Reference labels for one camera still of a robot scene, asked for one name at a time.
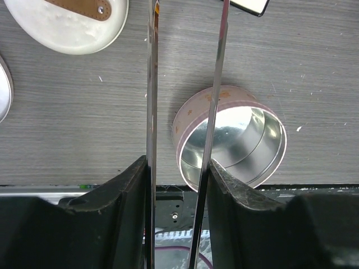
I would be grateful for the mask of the pink metal bowl container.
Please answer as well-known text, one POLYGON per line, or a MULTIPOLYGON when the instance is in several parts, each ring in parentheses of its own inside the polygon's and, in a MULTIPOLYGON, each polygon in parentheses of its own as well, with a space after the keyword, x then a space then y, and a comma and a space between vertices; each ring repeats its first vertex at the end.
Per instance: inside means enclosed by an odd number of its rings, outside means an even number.
MULTIPOLYGON (((189 98, 172 124, 176 163, 182 179, 198 189, 212 89, 189 98)), ((252 188, 263 184, 281 164, 287 134, 277 115, 243 88, 220 88, 211 157, 252 188)))

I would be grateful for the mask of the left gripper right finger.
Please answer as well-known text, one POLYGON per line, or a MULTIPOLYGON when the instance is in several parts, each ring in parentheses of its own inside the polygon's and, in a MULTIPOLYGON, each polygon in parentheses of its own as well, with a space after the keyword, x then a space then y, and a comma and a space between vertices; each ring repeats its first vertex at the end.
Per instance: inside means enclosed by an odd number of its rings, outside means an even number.
POLYGON ((214 268, 357 268, 358 197, 273 200, 210 163, 207 190, 214 268))

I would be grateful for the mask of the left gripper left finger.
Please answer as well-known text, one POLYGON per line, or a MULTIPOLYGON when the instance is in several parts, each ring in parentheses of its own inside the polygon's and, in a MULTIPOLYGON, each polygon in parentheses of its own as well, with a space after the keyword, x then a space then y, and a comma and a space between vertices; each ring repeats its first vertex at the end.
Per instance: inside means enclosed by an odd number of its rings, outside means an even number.
POLYGON ((144 268, 147 161, 67 203, 1 198, 2 268, 144 268))

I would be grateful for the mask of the metal tongs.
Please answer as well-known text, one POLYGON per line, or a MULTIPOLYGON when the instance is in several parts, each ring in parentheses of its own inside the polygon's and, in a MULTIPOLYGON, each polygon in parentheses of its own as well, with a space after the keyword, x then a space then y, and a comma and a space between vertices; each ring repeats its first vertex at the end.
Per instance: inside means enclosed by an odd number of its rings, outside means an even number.
MULTIPOLYGON (((228 31, 228 11, 230 1, 223 2, 217 58, 214 71, 214 83, 206 131, 204 154, 197 193, 195 219, 192 230, 192 243, 187 267, 196 268, 199 256, 199 244, 202 231, 202 219, 206 201, 206 192, 210 174, 209 164, 214 139, 215 119, 219 102, 220 84, 225 55, 228 31)), ((149 1, 148 10, 148 75, 147 75, 147 113, 146 113, 146 160, 148 163, 146 184, 146 216, 145 216, 145 262, 146 268, 155 267, 155 209, 157 179, 157 113, 158 113, 158 27, 159 1, 149 1)))

